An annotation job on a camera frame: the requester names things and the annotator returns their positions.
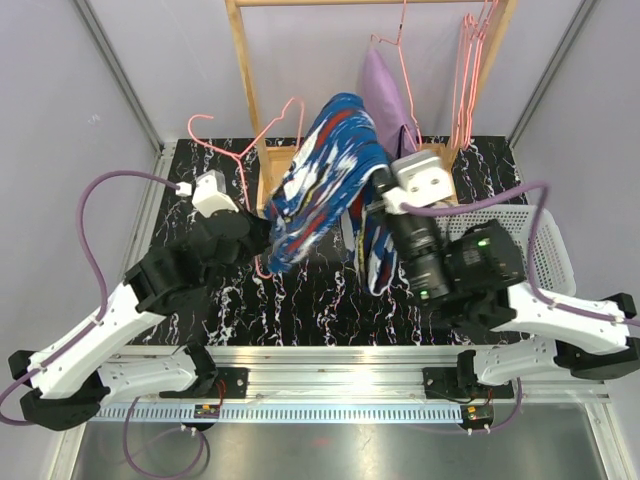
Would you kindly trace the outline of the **pink hanger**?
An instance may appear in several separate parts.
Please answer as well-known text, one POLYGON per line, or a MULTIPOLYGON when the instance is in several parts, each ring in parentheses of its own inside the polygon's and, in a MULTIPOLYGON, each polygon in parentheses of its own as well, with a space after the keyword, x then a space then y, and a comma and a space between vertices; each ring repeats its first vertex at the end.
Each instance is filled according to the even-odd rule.
POLYGON ((411 82, 410 82, 410 78, 409 78, 409 75, 408 75, 405 56, 404 56, 404 51, 403 51, 403 32, 404 32, 404 24, 405 24, 406 13, 407 13, 407 5, 408 5, 408 1, 407 0, 403 0, 402 1, 402 11, 401 11, 400 21, 399 21, 399 25, 398 25, 398 29, 397 29, 397 35, 396 35, 396 39, 395 40, 391 40, 389 38, 381 37, 381 36, 377 35, 376 33, 372 33, 370 35, 370 41, 371 42, 377 42, 377 43, 386 43, 386 44, 389 44, 389 45, 393 45, 393 46, 395 46, 397 48, 398 58, 399 58, 401 71, 402 71, 402 75, 403 75, 403 80, 404 80, 404 84, 405 84, 405 89, 406 89, 406 94, 407 94, 407 100, 408 100, 408 104, 409 104, 409 117, 411 118, 411 120, 413 122, 414 130, 415 130, 415 137, 417 138, 417 140, 413 140, 412 145, 414 146, 414 148, 416 150, 421 150, 422 149, 422 145, 423 145, 422 132, 421 132, 421 129, 420 129, 419 121, 418 121, 418 119, 416 118, 416 115, 415 115, 414 98, 413 98, 413 94, 412 94, 411 82))
POLYGON ((239 174, 240 174, 240 185, 241 185, 241 191, 243 193, 244 196, 244 206, 248 209, 251 210, 251 200, 249 197, 249 189, 248 189, 248 183, 246 181, 246 176, 245 176, 245 167, 244 167, 244 163, 243 163, 243 159, 245 156, 247 156, 254 148, 256 148, 258 146, 258 143, 263 140, 266 137, 266 134, 268 133, 268 131, 278 122, 282 121, 285 116, 287 111, 289 110, 290 106, 293 103, 297 103, 300 107, 300 112, 299 112, 299 117, 298 117, 298 127, 297 127, 297 136, 296 136, 296 143, 295 146, 297 148, 300 147, 301 144, 301 139, 302 139, 302 127, 303 127, 303 120, 304 120, 304 116, 305 116, 305 110, 306 110, 306 105, 305 102, 302 98, 300 97, 291 97, 283 106, 280 115, 273 118, 265 127, 262 131, 260 131, 255 138, 253 139, 253 141, 240 153, 236 153, 236 152, 231 152, 231 151, 227 151, 225 149, 219 148, 215 145, 213 145, 210 142, 206 142, 204 140, 201 140, 193 131, 193 122, 197 119, 205 119, 205 120, 213 120, 214 116, 213 115, 208 115, 208 114, 194 114, 192 115, 189 120, 187 121, 186 124, 186 129, 187 129, 187 133, 189 134, 190 139, 195 142, 198 145, 203 146, 205 149, 210 149, 213 150, 214 152, 217 152, 223 156, 226 156, 230 159, 232 159, 238 169, 239 169, 239 174))

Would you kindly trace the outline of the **blue patterned trousers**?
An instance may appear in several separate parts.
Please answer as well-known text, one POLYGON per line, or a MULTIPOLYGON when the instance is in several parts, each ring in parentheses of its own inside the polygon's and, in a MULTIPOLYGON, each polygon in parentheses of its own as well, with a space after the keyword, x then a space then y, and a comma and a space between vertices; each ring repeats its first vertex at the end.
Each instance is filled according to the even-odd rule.
POLYGON ((270 273, 285 273, 308 256, 332 228, 340 227, 361 288, 381 296, 393 281, 397 252, 382 219, 368 213, 375 173, 389 159, 363 100, 333 96, 314 120, 264 216, 272 225, 270 273))

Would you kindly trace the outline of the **purple trousers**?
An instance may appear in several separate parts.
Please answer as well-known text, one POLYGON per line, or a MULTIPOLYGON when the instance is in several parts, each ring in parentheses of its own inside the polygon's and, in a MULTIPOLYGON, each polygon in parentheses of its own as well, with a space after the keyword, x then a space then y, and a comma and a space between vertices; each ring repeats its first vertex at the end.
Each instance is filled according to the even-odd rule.
POLYGON ((390 69, 375 47, 370 47, 365 55, 359 95, 374 122, 379 143, 394 159, 418 150, 416 127, 409 119, 390 69))

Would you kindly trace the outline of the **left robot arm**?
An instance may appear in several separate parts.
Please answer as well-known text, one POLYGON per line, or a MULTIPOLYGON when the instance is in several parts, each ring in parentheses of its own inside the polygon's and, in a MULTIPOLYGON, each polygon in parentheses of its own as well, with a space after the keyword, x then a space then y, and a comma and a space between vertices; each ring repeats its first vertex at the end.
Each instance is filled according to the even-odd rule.
POLYGON ((137 397, 205 397, 217 366, 207 349, 190 342, 164 357, 113 363, 131 339, 160 324, 210 290, 230 267, 242 266, 270 245, 270 223, 245 211, 197 215, 173 242, 149 250, 108 299, 74 330, 41 351, 18 350, 8 359, 14 380, 28 387, 18 425, 64 431, 112 403, 137 397))

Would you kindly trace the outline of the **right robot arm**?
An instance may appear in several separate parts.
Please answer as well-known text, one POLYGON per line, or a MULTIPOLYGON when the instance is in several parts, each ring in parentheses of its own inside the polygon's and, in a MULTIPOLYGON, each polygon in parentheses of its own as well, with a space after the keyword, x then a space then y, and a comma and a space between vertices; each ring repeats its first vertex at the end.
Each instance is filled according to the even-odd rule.
POLYGON ((631 296, 587 301, 554 295, 534 282, 534 246, 549 193, 545 182, 520 185, 474 204, 437 208, 443 194, 429 187, 412 205, 389 172, 373 176, 375 209, 381 211, 414 298, 442 309, 453 324, 490 331, 520 331, 526 341, 495 350, 465 351, 454 371, 456 389, 476 396, 521 376, 565 369, 581 380, 606 381, 639 369, 639 340, 631 335, 636 314, 631 296), (437 218, 487 209, 531 190, 540 190, 527 248, 521 250, 495 219, 443 240, 437 218))

